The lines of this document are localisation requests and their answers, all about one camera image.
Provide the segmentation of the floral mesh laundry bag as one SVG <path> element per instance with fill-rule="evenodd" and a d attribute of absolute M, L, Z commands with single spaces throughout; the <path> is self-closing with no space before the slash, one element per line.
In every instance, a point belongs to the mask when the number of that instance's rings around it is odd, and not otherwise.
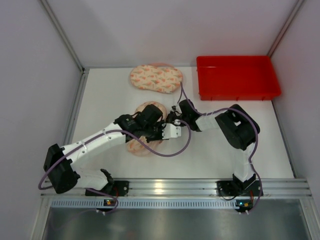
<path fill-rule="evenodd" d="M 172 94 L 181 86 L 183 74 L 169 64 L 142 64 L 132 69 L 129 80 L 140 90 Z"/>

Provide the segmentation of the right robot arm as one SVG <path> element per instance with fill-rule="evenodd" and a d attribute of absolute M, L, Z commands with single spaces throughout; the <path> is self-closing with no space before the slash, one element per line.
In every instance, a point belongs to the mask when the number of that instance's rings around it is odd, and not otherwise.
<path fill-rule="evenodd" d="M 258 176 L 253 170 L 252 157 L 257 150 L 257 137 L 260 133 L 260 127 L 253 118 L 238 104 L 210 113 L 198 112 L 188 99 L 178 105 L 180 112 L 173 106 L 166 122 L 176 124 L 184 121 L 195 132 L 221 130 L 227 142 L 234 148 L 233 184 L 242 189 L 252 185 Z"/>

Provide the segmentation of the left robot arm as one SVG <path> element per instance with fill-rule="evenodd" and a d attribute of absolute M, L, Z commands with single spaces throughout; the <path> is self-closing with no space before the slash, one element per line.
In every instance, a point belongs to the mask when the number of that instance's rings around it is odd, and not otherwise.
<path fill-rule="evenodd" d="M 86 169 L 91 158 L 134 138 L 158 141 L 163 136 L 167 111 L 148 104 L 134 114 L 123 114 L 104 129 L 75 143 L 49 147 L 44 171 L 57 194 L 73 188 L 94 189 L 108 194 L 115 181 L 105 169 Z"/>

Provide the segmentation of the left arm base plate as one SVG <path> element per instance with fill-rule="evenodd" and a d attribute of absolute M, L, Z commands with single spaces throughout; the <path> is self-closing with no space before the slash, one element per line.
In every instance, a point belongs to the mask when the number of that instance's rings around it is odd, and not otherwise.
<path fill-rule="evenodd" d="M 124 197 L 129 192 L 129 181 L 126 180 L 104 180 L 94 183 L 85 189 L 85 196 L 113 196 Z"/>

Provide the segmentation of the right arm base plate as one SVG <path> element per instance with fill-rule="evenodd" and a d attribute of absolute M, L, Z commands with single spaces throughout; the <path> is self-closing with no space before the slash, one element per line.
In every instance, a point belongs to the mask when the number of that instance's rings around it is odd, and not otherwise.
<path fill-rule="evenodd" d="M 258 197 L 261 191 L 258 180 L 235 182 L 233 180 L 220 180 L 217 182 L 218 195 L 220 197 Z"/>

